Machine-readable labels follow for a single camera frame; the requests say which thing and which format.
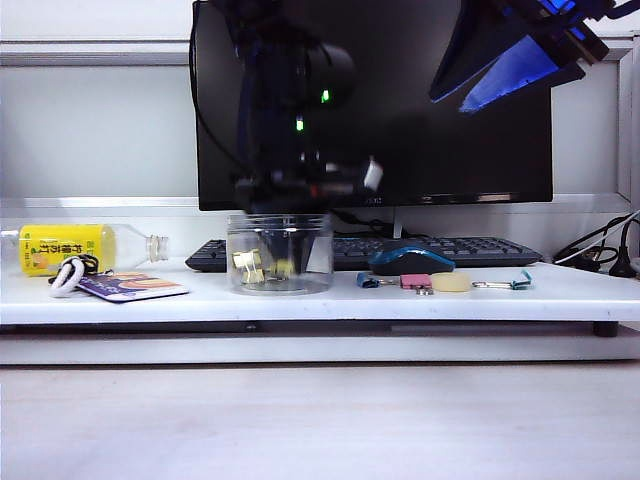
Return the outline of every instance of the plastic bottle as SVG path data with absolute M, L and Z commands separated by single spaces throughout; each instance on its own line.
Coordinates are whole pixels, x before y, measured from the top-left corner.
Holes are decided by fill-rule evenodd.
M 82 253 L 98 258 L 100 271 L 168 258 L 168 237 L 146 236 L 124 224 L 24 225 L 3 231 L 2 238 L 18 247 L 20 267 L 29 276 L 52 275 L 65 258 Z

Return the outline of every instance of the white desk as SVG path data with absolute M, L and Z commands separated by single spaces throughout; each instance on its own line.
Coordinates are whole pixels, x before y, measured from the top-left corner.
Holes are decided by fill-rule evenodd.
M 2 323 L 16 330 L 0 337 L 0 363 L 640 358 L 637 332 L 598 338 L 590 323 L 640 320 L 637 280 L 536 264 L 528 268 L 528 290 L 423 297 L 394 287 L 360 289 L 354 273 L 338 272 L 328 292 L 255 297 L 230 292 L 223 274 L 193 272 L 179 260 L 154 271 L 192 293 L 124 305 L 85 294 L 52 299 L 43 279 L 5 274 Z M 520 275 L 520 268 L 467 271 L 472 280 Z M 532 323 L 540 321 L 563 323 Z
M 639 362 L 0 370 L 6 480 L 635 480 Z

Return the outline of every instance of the clear plastic jar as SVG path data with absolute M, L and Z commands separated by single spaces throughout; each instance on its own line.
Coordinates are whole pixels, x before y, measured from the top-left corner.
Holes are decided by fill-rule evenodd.
M 227 277 L 245 294 L 325 291 L 333 277 L 332 241 L 329 215 L 231 215 Z

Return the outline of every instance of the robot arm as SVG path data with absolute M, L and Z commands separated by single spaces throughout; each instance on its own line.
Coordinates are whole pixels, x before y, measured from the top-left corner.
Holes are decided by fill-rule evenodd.
M 236 150 L 251 175 L 236 183 L 239 205 L 252 213 L 322 211 L 336 196 L 377 188 L 377 164 L 340 165 L 305 129 L 306 112 L 349 98 L 349 54 L 293 25 L 282 0 L 210 3 L 224 15 L 244 66 Z
M 475 113 L 522 88 L 578 80 L 608 48 L 586 19 L 620 18 L 640 0 L 463 0 L 449 47 L 429 95 L 439 101 L 490 67 L 460 110 Z

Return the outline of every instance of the desk surface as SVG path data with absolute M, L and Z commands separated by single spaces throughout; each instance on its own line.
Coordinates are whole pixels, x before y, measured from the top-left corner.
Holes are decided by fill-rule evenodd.
M 640 363 L 0 370 L 8 480 L 636 479 Z
M 115 305 L 78 292 L 73 298 L 48 296 L 46 280 L 3 272 L 4 325 L 216 320 L 544 320 L 638 321 L 640 282 L 549 264 L 528 267 L 534 281 L 523 291 L 474 289 L 467 293 L 418 296 L 396 287 L 361 289 L 355 273 L 337 272 L 328 292 L 256 297 L 229 290 L 224 274 L 189 270 L 175 259 L 147 268 L 182 283 L 191 293 Z M 472 280 L 511 281 L 520 268 L 460 269 Z

